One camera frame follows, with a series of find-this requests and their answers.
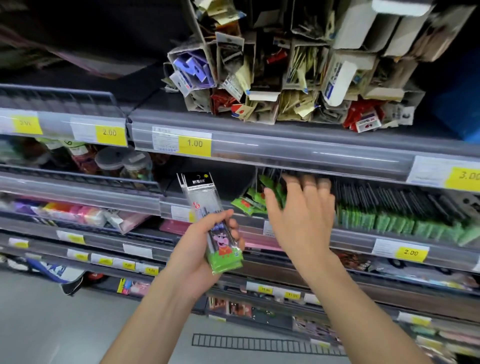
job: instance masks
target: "row of green packages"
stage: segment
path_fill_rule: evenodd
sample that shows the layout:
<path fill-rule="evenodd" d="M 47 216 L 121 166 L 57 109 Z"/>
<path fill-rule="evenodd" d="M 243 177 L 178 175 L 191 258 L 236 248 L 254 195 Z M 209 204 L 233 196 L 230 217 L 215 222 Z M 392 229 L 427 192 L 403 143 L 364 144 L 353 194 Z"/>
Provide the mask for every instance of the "row of green packages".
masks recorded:
<path fill-rule="evenodd" d="M 279 205 L 285 207 L 287 193 L 281 172 L 272 168 L 256 174 L 252 184 L 232 201 L 232 205 L 249 216 L 266 214 L 263 188 L 269 187 L 275 192 Z M 458 245 L 480 236 L 480 200 L 470 193 L 433 192 L 348 178 L 330 180 L 336 197 L 336 225 L 339 227 L 393 232 Z"/>

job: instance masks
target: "peppa pig character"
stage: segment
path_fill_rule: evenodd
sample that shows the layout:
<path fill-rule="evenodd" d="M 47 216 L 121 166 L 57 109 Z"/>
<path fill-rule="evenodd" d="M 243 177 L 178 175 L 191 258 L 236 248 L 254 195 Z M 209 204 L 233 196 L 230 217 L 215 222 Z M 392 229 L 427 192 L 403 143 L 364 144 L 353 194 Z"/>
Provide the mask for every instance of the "peppa pig character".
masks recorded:
<path fill-rule="evenodd" d="M 225 257 L 232 253 L 232 249 L 228 245 L 228 237 L 225 233 L 221 232 L 213 235 L 213 240 L 215 240 L 218 245 L 218 255 Z"/>

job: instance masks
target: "gray tile floor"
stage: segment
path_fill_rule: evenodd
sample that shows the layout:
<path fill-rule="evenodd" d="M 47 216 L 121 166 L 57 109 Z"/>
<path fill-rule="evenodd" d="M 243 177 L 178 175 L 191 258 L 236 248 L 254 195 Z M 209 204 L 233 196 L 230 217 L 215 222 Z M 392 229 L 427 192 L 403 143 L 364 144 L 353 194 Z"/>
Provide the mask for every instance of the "gray tile floor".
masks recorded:
<path fill-rule="evenodd" d="M 53 282 L 1 271 L 0 362 L 96 364 L 137 305 L 133 300 L 87 290 L 67 297 Z M 284 338 L 190 315 L 171 364 L 349 363 L 345 357 L 193 347 L 193 333 Z"/>

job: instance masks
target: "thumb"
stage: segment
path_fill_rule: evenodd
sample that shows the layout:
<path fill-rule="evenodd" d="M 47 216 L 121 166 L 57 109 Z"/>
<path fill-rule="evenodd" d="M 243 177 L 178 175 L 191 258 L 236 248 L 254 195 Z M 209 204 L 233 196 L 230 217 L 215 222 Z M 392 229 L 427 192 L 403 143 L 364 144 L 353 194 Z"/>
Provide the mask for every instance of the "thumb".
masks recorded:
<path fill-rule="evenodd" d="M 277 226 L 280 226 L 281 224 L 282 211 L 278 206 L 278 201 L 276 200 L 275 192 L 273 192 L 270 188 L 265 187 L 264 194 L 265 194 L 265 203 L 267 205 L 268 219 L 270 220 L 270 223 L 272 224 L 272 227 L 275 230 L 275 228 Z"/>
<path fill-rule="evenodd" d="M 215 224 L 218 224 L 218 223 L 222 222 L 223 220 L 228 221 L 228 219 L 232 215 L 233 215 L 233 210 L 232 209 L 217 212 L 217 213 L 213 213 L 213 214 L 208 214 L 204 218 L 201 218 L 200 220 L 198 220 L 195 223 L 195 226 L 200 232 L 205 233 L 205 232 L 208 232 L 211 229 L 213 229 Z"/>

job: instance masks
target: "panda face package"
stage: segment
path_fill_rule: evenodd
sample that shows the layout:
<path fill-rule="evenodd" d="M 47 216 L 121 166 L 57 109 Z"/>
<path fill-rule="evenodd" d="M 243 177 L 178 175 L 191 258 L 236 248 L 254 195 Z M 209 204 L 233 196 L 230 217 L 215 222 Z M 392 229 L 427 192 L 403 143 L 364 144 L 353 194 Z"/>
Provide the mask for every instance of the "panda face package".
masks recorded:
<path fill-rule="evenodd" d="M 210 172 L 177 173 L 195 220 L 223 211 L 222 203 Z M 215 224 L 207 234 L 206 257 L 213 274 L 242 266 L 242 252 L 233 239 L 227 222 Z"/>

